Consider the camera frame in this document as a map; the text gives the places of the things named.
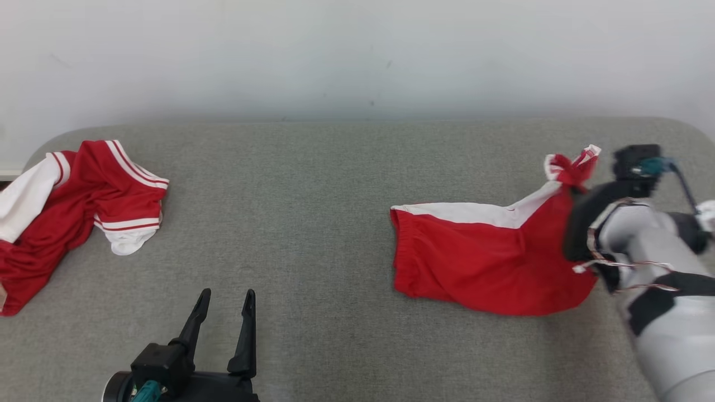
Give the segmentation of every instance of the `white wall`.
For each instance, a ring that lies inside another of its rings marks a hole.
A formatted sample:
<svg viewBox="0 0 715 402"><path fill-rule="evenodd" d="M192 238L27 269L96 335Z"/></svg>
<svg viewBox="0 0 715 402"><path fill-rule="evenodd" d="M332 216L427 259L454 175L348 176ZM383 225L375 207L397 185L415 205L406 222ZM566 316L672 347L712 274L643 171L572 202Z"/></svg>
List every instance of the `white wall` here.
<svg viewBox="0 0 715 402"><path fill-rule="evenodd" d="M0 170L166 119L675 117L715 134L712 0L2 0Z"/></svg>

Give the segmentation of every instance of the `teal connector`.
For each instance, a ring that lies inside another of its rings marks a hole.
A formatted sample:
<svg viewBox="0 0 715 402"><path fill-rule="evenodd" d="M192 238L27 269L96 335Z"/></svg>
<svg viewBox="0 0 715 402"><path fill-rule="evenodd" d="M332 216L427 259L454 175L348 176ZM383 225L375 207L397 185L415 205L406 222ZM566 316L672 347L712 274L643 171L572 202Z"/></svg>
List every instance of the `teal connector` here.
<svg viewBox="0 0 715 402"><path fill-rule="evenodd" d="M641 161L640 174L644 176L659 176L671 171L673 160L671 158L657 157Z"/></svg>
<svg viewBox="0 0 715 402"><path fill-rule="evenodd" d="M137 392L132 402L157 402L162 395L162 386L156 381L149 380Z"/></svg>

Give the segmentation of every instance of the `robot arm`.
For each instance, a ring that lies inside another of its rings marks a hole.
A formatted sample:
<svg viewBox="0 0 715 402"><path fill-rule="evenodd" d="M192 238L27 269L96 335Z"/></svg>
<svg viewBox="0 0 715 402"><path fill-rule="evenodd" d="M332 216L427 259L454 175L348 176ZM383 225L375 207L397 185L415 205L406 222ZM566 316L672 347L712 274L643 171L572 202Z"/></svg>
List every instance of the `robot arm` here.
<svg viewBox="0 0 715 402"><path fill-rule="evenodd" d="M695 215L644 201L659 173L640 164L654 157L652 145L616 153L616 181L575 201L564 253L603 276L661 401L715 401L715 278L696 255L709 235Z"/></svg>

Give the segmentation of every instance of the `black mount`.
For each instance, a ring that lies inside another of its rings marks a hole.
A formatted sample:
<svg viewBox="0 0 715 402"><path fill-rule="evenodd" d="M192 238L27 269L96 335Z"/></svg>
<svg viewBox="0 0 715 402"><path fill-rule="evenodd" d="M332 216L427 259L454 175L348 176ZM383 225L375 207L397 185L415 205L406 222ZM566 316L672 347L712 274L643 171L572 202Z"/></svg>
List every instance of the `black mount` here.
<svg viewBox="0 0 715 402"><path fill-rule="evenodd" d="M127 402L132 389L153 380L166 388L161 401L258 402L251 378L256 376L256 294L248 290L241 316L236 353L226 373L195 372L194 352L199 329L206 319L211 290L204 289L178 338L168 345L150 343L132 363L132 372L114 374L104 390L103 402Z"/></svg>

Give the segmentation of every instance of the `gray robot arm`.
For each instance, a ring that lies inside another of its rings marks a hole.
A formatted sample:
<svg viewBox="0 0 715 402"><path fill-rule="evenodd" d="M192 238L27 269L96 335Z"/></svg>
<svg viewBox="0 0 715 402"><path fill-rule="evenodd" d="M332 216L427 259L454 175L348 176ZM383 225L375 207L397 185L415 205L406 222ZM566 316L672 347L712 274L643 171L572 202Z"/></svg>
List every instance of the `gray robot arm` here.
<svg viewBox="0 0 715 402"><path fill-rule="evenodd" d="M715 278L670 215L645 202L606 214L594 244L622 264L613 296L643 374L663 402L715 401Z"/></svg>

